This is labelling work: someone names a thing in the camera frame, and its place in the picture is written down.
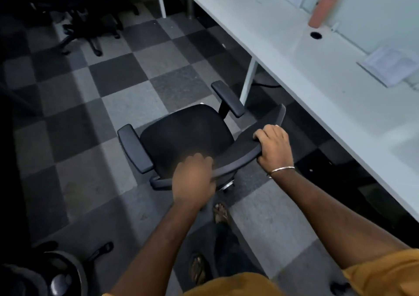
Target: chair seat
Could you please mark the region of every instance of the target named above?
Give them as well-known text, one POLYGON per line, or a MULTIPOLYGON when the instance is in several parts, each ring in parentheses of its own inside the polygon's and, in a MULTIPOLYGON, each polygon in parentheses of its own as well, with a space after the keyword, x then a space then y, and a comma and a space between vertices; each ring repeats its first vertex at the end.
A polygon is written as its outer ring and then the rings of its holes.
POLYGON ((160 178, 171 178, 176 165, 187 156, 201 153, 214 158, 233 144, 234 139, 216 110, 198 104, 150 125, 140 141, 160 178))

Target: hand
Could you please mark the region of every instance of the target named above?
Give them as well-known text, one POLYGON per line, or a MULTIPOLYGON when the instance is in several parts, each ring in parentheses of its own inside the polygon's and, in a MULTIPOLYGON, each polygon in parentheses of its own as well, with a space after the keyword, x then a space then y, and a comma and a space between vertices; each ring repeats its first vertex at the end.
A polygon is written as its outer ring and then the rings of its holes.
POLYGON ((262 145, 262 156, 258 158, 258 163, 265 172, 294 166, 288 134, 278 125, 265 125, 263 130, 258 129, 254 133, 253 138, 257 138, 262 145))
POLYGON ((201 209, 215 193, 212 177, 211 157, 201 154, 189 156, 176 167, 173 174, 173 200, 176 204, 186 204, 190 208, 201 209))

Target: armrest pad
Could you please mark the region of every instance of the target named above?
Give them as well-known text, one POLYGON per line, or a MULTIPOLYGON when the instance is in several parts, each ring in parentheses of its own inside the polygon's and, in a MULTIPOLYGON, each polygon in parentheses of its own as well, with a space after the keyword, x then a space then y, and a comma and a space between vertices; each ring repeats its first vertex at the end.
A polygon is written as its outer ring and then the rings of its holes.
POLYGON ((239 118, 245 112, 243 104, 234 92, 223 81, 216 81, 211 84, 211 87, 218 94, 218 96, 228 105, 234 116, 239 118))
POLYGON ((153 162, 139 141, 139 137, 131 124, 127 124, 118 130, 119 141, 134 166, 145 174, 153 169, 153 162))

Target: sandal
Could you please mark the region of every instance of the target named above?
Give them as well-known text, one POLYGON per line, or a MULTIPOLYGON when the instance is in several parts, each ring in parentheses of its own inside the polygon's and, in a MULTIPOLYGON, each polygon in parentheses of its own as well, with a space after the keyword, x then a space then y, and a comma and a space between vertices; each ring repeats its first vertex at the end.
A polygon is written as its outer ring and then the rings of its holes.
POLYGON ((212 208, 212 212, 214 213, 213 218, 215 224, 226 223, 227 225, 230 225, 230 215, 224 204, 215 204, 212 208))
POLYGON ((199 252, 193 253, 189 260, 189 277, 196 286, 205 284, 212 278, 210 265, 199 252))

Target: orange shirt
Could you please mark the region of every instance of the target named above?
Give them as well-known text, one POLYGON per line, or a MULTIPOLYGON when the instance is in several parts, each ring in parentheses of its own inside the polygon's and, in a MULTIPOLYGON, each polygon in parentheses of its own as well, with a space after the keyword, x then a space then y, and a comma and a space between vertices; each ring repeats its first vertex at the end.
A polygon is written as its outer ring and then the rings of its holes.
MULTIPOLYGON (((411 249, 387 255, 372 262, 350 267, 343 273, 361 296, 419 296, 419 250, 411 249)), ((184 296, 255 295, 284 296, 274 283, 255 273, 216 278, 184 294, 184 296)))

